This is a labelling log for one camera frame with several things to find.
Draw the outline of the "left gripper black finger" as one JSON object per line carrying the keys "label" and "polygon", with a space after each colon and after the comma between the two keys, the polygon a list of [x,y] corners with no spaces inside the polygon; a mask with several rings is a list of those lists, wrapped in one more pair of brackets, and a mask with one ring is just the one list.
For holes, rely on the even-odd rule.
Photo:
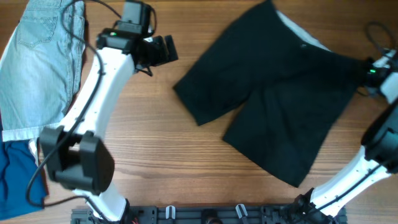
{"label": "left gripper black finger", "polygon": [[165,39],[165,43],[166,43],[167,50],[168,50],[169,62],[178,60],[178,53],[177,53],[177,49],[175,48],[175,44],[174,44],[174,40],[173,40],[172,36],[166,35],[164,37],[164,39]]}
{"label": "left gripper black finger", "polygon": [[153,38],[153,44],[155,47],[154,64],[169,63],[170,55],[166,40],[158,35]]}

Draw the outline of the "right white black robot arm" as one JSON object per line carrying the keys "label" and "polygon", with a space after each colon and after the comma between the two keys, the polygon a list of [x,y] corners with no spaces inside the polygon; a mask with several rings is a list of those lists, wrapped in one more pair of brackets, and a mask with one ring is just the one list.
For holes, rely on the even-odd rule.
{"label": "right white black robot arm", "polygon": [[365,132],[357,155],[346,167],[295,199],[286,212],[287,223],[338,223],[350,200],[397,173],[397,51],[384,54],[368,73],[389,106]]}

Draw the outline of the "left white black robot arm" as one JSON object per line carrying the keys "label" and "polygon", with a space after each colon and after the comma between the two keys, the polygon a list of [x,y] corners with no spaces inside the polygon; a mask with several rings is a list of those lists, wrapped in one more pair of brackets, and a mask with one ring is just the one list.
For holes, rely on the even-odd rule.
{"label": "left white black robot arm", "polygon": [[128,200],[113,184],[115,162],[104,145],[106,128],[127,81],[138,72],[178,58],[171,36],[155,36],[152,6],[126,1],[111,28],[90,46],[94,59],[73,106],[56,128],[40,134],[40,167],[51,181],[71,190],[91,207],[93,223],[134,223]]}

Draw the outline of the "black shorts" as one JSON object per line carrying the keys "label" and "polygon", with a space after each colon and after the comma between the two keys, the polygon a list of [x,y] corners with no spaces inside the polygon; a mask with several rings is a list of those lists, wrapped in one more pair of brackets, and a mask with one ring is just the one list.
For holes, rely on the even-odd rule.
{"label": "black shorts", "polygon": [[298,187],[366,71],[282,17],[271,1],[235,20],[174,90],[198,125],[238,109],[224,141]]}

